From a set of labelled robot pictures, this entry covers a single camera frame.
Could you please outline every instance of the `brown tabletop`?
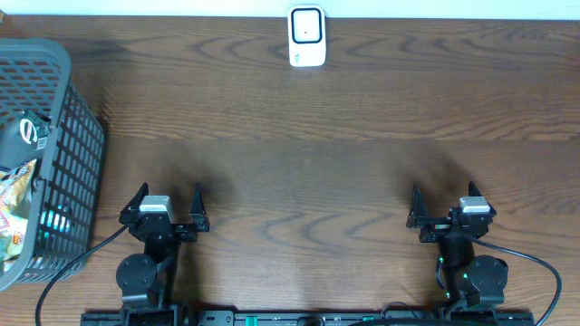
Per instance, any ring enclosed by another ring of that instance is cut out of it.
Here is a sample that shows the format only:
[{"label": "brown tabletop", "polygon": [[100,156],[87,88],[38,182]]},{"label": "brown tabletop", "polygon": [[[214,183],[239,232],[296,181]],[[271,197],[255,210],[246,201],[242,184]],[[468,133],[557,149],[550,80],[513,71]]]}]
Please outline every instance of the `brown tabletop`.
[{"label": "brown tabletop", "polygon": [[[185,245],[176,300],[241,310],[380,309],[445,300],[434,244],[407,230],[411,186],[443,216],[473,179],[498,211],[484,240],[547,260],[564,290],[550,325],[580,320],[580,37],[573,22],[330,19],[320,68],[287,59],[285,19],[7,16],[2,37],[53,39],[109,126],[94,243],[140,184],[211,232]],[[44,325],[115,310],[129,234],[58,283]],[[539,318],[556,283],[509,264],[506,305]],[[44,285],[0,293],[29,325]]]}]

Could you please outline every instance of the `black square outline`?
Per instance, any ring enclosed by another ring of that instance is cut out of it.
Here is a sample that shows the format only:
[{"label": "black square outline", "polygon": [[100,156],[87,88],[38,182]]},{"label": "black square outline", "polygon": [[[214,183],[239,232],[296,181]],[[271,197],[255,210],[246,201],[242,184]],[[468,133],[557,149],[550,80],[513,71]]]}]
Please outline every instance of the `black square outline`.
[{"label": "black square outline", "polygon": [[[320,31],[320,38],[316,41],[303,41],[303,42],[298,42],[295,38],[294,35],[294,13],[297,11],[312,11],[315,10],[318,12],[318,30]],[[296,44],[312,44],[312,43],[320,43],[320,41],[323,40],[323,13],[320,12],[320,10],[318,10],[318,8],[296,8],[295,10],[292,11],[292,13],[290,13],[290,26],[292,27],[292,41],[294,41],[294,43]]]}]

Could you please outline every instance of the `white wall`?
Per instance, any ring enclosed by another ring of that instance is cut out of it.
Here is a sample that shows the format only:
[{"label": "white wall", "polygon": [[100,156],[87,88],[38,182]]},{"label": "white wall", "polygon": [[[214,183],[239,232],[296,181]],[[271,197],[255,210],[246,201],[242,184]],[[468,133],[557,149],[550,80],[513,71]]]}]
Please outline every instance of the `white wall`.
[{"label": "white wall", "polygon": [[580,19],[580,0],[2,0],[7,14],[286,16],[320,5],[329,17]]}]

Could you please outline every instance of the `basket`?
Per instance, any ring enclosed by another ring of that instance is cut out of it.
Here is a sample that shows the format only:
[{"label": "basket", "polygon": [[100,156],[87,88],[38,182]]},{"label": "basket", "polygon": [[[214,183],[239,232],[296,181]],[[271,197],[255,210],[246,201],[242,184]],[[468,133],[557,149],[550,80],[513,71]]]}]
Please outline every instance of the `basket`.
[{"label": "basket", "polygon": [[[0,276],[0,291],[12,283],[50,280],[89,245],[105,138],[70,78],[71,59],[58,43],[0,39],[0,166],[14,168],[39,158],[24,248]],[[6,141],[15,136],[8,130],[19,123],[23,110],[50,118],[41,151],[6,146],[14,144]],[[79,273],[84,264],[79,262],[63,278]]]}]

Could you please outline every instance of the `wooden table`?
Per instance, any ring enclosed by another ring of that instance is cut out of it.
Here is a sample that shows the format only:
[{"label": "wooden table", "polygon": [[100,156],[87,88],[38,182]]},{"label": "wooden table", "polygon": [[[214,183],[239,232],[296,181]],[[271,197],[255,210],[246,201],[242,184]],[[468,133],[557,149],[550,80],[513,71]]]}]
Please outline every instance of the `wooden table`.
[{"label": "wooden table", "polygon": [[[562,274],[550,325],[580,320],[578,23],[329,19],[320,68],[294,69],[285,19],[8,16],[45,37],[109,125],[94,243],[143,181],[187,220],[201,182],[212,230],[183,247],[177,300],[241,310],[379,309],[445,300],[437,246],[407,230],[411,185],[445,215],[474,179],[498,216],[485,240]],[[124,234],[53,288],[44,325],[121,306]],[[539,318],[545,268],[509,263],[506,306]],[[42,284],[0,294],[31,324]]]}]

